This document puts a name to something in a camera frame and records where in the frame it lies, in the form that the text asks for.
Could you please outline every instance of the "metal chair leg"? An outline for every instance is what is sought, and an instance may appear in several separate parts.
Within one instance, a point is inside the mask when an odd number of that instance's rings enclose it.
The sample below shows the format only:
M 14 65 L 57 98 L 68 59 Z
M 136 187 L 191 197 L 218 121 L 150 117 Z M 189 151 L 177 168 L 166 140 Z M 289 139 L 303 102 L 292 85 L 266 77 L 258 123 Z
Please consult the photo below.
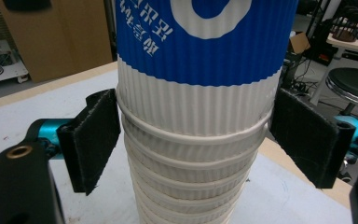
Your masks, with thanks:
M 343 116 L 349 116 L 352 110 L 354 109 L 354 107 L 355 105 L 353 103 L 349 103 L 343 111 L 339 112 L 339 114 Z

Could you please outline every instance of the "black stool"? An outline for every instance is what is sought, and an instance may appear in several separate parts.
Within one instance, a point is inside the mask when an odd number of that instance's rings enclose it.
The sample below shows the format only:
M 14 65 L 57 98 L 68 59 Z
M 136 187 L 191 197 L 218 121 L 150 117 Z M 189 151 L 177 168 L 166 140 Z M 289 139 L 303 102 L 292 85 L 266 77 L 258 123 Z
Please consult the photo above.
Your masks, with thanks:
M 340 112 L 341 115 L 350 115 L 355 105 L 358 105 L 358 68 L 332 69 L 326 84 L 335 94 L 350 101 L 345 110 Z

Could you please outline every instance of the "white shelf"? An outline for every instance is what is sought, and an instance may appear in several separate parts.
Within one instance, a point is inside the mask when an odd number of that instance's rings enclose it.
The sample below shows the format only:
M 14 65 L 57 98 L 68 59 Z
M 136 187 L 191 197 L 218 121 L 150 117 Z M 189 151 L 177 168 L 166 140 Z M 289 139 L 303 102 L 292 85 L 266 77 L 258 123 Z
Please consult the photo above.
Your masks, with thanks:
M 4 68 L 4 73 L 0 75 L 0 81 L 13 77 L 17 77 L 20 83 L 27 80 L 26 78 L 22 77 L 28 75 L 28 70 L 25 68 L 25 65 L 20 59 L 20 57 L 16 57 L 16 63 L 13 63 L 12 65 L 2 66 Z

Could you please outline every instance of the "screw hole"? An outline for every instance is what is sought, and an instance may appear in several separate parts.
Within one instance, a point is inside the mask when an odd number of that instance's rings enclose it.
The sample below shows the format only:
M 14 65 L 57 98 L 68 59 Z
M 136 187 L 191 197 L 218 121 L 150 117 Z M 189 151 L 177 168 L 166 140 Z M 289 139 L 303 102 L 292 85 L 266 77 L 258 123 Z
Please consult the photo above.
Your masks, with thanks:
M 7 153 L 7 157 L 9 159 L 17 159 L 28 155 L 31 151 L 32 151 L 32 147 L 30 146 L 15 147 Z

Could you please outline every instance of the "stacked paper cup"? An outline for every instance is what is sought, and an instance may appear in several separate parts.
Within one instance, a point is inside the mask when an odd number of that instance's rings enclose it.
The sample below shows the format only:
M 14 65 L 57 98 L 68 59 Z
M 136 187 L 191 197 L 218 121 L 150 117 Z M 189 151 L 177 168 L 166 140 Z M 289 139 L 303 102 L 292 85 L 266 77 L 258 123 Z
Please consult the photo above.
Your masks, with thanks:
M 142 223 L 228 223 L 297 0 L 117 0 L 117 101 Z

